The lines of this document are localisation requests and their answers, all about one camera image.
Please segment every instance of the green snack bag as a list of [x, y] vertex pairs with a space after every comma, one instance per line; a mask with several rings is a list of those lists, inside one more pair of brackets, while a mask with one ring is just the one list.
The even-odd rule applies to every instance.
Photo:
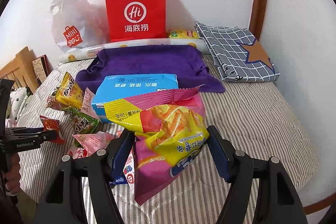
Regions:
[[[74, 107], [67, 107], [63, 109], [70, 115], [70, 122], [74, 127], [75, 134], [94, 134], [98, 129], [100, 121], [80, 112]], [[82, 147], [77, 140], [75, 140], [76, 147]]]

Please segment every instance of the orange star pattern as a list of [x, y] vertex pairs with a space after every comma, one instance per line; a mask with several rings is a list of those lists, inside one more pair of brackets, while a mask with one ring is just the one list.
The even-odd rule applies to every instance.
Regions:
[[238, 44], [248, 52], [245, 61], [246, 64], [262, 62], [274, 73], [274, 68], [271, 60], [257, 39], [251, 45], [246, 45], [242, 43]]

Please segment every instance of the sweet potato sticks bag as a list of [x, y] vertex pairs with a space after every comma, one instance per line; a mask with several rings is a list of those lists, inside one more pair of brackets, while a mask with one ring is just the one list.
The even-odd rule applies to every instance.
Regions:
[[134, 199], [139, 205], [175, 180], [209, 137], [198, 87], [119, 99], [104, 108], [109, 120], [137, 137]]

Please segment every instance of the blue tissue package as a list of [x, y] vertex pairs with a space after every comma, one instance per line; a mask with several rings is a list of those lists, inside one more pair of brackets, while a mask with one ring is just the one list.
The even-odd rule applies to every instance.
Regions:
[[106, 76], [98, 87], [91, 105], [102, 122], [111, 122], [106, 117], [104, 103], [134, 95], [178, 88], [176, 75], [171, 74], [111, 75]]

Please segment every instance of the human hand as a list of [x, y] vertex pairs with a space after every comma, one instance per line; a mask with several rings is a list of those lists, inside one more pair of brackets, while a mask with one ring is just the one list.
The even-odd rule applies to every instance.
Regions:
[[6, 188], [11, 194], [17, 194], [20, 190], [20, 157], [18, 153], [12, 154], [10, 157], [11, 168], [5, 173], [4, 178], [7, 179]]

